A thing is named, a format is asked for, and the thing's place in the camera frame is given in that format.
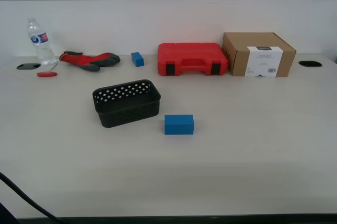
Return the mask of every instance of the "wire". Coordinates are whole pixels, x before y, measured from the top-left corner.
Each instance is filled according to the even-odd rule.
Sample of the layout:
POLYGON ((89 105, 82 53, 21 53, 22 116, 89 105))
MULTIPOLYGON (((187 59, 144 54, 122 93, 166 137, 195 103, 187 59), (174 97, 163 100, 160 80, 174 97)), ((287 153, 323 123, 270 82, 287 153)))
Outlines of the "wire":
POLYGON ((16 184, 14 184, 9 178, 7 178, 4 174, 0 172, 0 179, 2 182, 4 182, 6 185, 8 185, 13 191, 15 191, 24 201, 26 201, 28 204, 30 204, 32 207, 34 207, 37 211, 43 213, 48 218, 54 220, 56 223, 59 224, 67 224, 67 222, 58 219, 54 215, 52 215, 47 210, 40 207, 37 203, 35 203, 30 197, 28 197, 23 191, 20 190, 20 188, 17 187, 16 184))

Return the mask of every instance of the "red screwdriver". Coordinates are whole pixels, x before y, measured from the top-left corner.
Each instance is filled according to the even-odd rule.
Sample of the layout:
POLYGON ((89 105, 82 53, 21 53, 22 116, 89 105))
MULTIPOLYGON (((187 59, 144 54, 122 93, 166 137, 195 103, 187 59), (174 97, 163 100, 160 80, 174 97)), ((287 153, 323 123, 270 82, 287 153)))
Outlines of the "red screwdriver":
POLYGON ((57 63, 47 72, 41 72, 41 73, 37 73, 38 77, 54 77, 57 75, 56 72, 52 72, 52 69, 54 69, 56 67, 57 63))

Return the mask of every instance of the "white label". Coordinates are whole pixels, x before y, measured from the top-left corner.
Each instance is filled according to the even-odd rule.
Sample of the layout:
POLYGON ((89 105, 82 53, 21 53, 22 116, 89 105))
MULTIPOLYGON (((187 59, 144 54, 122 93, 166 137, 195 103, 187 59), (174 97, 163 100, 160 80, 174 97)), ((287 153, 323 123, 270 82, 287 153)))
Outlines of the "white label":
POLYGON ((250 47, 246 74, 248 77, 276 77, 283 54, 279 47, 250 47))

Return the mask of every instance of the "bottle label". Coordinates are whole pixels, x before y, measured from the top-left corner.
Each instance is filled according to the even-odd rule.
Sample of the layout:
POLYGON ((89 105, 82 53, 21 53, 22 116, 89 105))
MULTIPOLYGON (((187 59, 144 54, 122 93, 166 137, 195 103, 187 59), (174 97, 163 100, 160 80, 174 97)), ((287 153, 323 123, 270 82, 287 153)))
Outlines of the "bottle label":
POLYGON ((48 37, 46 33, 43 33, 38 36, 31 36, 31 40, 34 44, 42 44, 48 41, 48 37))

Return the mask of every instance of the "cardboard box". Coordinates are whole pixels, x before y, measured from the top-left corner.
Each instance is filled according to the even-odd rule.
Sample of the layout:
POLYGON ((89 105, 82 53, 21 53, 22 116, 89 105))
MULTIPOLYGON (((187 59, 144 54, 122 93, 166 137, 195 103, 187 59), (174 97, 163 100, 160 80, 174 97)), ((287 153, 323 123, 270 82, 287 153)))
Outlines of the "cardboard box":
POLYGON ((287 77, 296 54, 275 33, 225 33, 222 48, 233 76, 287 77))

